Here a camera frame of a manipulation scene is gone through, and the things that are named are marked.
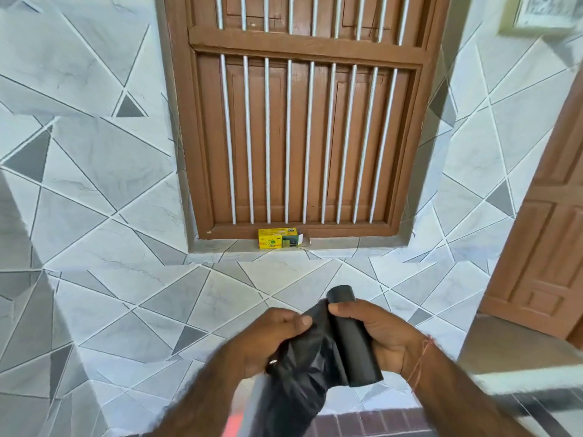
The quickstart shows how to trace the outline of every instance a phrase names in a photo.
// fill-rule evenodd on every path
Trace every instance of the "black plastic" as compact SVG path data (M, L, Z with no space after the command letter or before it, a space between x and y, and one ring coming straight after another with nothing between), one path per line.
M363 386L383 380L372 340L362 322L332 316L328 302L354 301L350 286L336 286L306 311L313 324L285 341L261 393L253 437L303 437L334 386Z

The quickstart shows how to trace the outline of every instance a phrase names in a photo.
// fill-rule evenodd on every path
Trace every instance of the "person's left hand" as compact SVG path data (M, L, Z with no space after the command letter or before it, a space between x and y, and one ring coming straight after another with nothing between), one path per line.
M246 379L265 369L281 342L302 334L311 324L310 316L301 316L284 308L269 308L226 346L231 348L234 356L242 359Z

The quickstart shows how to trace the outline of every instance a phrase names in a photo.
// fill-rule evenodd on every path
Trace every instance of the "wall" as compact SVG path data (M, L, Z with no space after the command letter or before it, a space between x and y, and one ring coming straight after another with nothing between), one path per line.
M24 271L0 273L0 423L23 436L142 431L263 310L338 283L455 358L583 56L497 36L504 0L452 0L401 238L187 256L154 1L28 1L0 0L0 269ZM323 412L413 405L386 374Z

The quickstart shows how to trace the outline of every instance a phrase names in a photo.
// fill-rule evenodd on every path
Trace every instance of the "brown floor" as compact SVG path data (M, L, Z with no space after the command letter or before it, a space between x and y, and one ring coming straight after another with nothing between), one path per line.
M583 352L563 340L481 315L474 320L459 356L473 374L583 364Z

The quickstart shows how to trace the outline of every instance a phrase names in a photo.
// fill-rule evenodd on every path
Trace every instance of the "bracelet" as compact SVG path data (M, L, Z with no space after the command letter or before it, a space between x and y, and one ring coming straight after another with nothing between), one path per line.
M427 348L429 348L429 345L435 345L435 339L432 338L431 336L427 336L427 338L425 340L423 340L421 343L423 345L423 348L421 349L421 355L419 356L417 363L415 363L415 366L411 370L411 374L409 375L409 378L407 378L407 383L409 383L409 380L415 374L415 370L419 367L419 371L417 372L417 378L415 380L415 383L412 386L409 383L413 392L417 389L417 385L419 384L419 380L421 379L421 366L422 366L423 356L425 355Z

